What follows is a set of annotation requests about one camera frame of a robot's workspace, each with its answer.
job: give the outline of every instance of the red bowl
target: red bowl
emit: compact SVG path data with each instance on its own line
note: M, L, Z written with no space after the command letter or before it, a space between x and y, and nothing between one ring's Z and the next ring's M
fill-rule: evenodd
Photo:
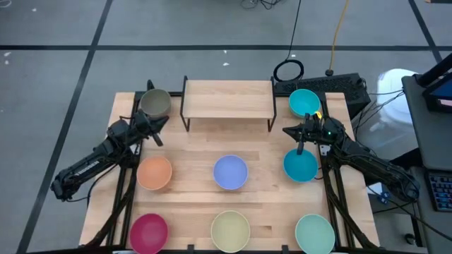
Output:
M135 252L156 254L168 240L168 225L158 214L145 214L133 223L129 240Z

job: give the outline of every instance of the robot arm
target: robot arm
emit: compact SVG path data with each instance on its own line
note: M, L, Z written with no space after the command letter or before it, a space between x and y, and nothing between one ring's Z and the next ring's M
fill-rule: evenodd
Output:
M306 115L304 123L282 129L299 143L297 154L306 141L327 147L328 156L340 165L350 165L375 182L382 182L399 199L414 202L419 197L419 183L404 168L373 156L345 132L337 119Z
M139 110L133 116L132 126L123 119L114 122L107 130L107 138L93 149L93 153L76 162L73 166L61 170L50 189L56 198L70 200L82 183L110 168L121 164L127 156L132 155L130 147L148 136L152 136L158 146L163 143L158 133L168 121L168 116L159 119L149 119Z

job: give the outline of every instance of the bowl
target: bowl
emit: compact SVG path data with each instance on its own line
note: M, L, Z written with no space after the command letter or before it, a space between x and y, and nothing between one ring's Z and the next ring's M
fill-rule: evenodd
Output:
M236 253L243 249L248 243L250 234L248 220L233 210L217 215L210 228L213 244L225 253Z
M213 167L215 182L225 190L236 190L248 179L248 167L245 161L236 155L225 155Z
M298 89L289 96L289 108L295 116L303 118L306 113L313 115L320 109L320 99L311 90Z
M297 149L290 150L284 156L284 172L293 181L306 183L312 180L319 170L316 157L308 150L297 155Z
M141 97L139 106L150 118L166 116L171 111L171 96L165 90L152 89Z
M168 225L158 214L145 214L133 223L129 240L135 252L156 254L168 240Z
M156 191L170 182L172 168L163 156L145 158L138 166L136 179L141 187Z
M330 222L317 214L305 215L298 221L295 238L306 254L329 254L335 242Z

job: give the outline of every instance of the blue bowl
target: blue bowl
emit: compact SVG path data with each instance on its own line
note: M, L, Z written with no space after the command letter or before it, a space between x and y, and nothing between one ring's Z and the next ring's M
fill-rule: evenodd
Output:
M317 175L319 165L317 159L308 150L297 155L297 149L290 150L284 157L284 172L293 181L306 183Z
M308 89L298 89L290 94L290 111L298 117L304 117L306 113L313 115L320 109L320 99Z
M242 158L225 155L213 166L213 179L225 190L237 190L248 179L248 167Z

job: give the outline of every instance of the orange bowl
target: orange bowl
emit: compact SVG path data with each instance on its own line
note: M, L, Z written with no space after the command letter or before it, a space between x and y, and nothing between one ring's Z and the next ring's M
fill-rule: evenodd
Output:
M144 159L136 172L136 179L141 187L156 191L170 182L172 168L170 162L163 156Z

